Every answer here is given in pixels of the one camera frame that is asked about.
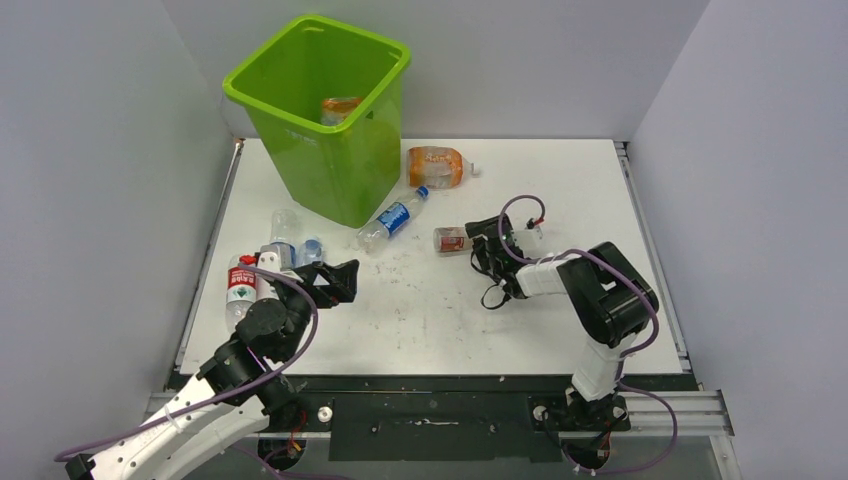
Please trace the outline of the red cap tea bottle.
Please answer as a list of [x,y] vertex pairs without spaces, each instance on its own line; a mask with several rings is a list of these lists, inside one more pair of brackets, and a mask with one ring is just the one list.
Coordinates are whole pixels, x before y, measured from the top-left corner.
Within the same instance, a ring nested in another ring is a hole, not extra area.
[[449,255],[472,249],[473,242],[465,227],[437,227],[433,231],[433,246],[437,254]]

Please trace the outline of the crushed orange label bottle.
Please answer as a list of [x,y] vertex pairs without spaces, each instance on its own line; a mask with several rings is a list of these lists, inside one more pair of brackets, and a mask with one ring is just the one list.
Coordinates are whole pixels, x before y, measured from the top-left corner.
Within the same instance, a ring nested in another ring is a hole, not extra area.
[[322,101],[320,123],[334,127],[342,124],[361,104],[361,97],[330,97]]

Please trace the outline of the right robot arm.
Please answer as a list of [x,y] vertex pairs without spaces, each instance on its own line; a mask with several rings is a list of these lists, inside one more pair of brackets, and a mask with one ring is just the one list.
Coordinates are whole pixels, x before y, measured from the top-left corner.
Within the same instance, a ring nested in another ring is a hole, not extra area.
[[505,214],[465,224],[471,265],[502,293],[495,310],[513,299],[566,295],[588,335],[572,375],[565,411],[579,428],[590,428],[606,412],[603,399],[615,394],[625,359],[658,337],[659,301],[651,286],[616,245],[570,249],[540,259],[519,248]]

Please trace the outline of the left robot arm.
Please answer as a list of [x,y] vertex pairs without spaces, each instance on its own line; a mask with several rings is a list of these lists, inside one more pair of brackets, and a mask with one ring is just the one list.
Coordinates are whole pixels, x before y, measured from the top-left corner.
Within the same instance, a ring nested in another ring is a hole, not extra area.
[[283,372],[314,341],[319,310],[355,300],[360,263],[238,267],[267,281],[273,295],[254,302],[229,339],[142,424],[58,453],[54,460],[69,478],[182,479],[251,433],[295,423],[296,393]]

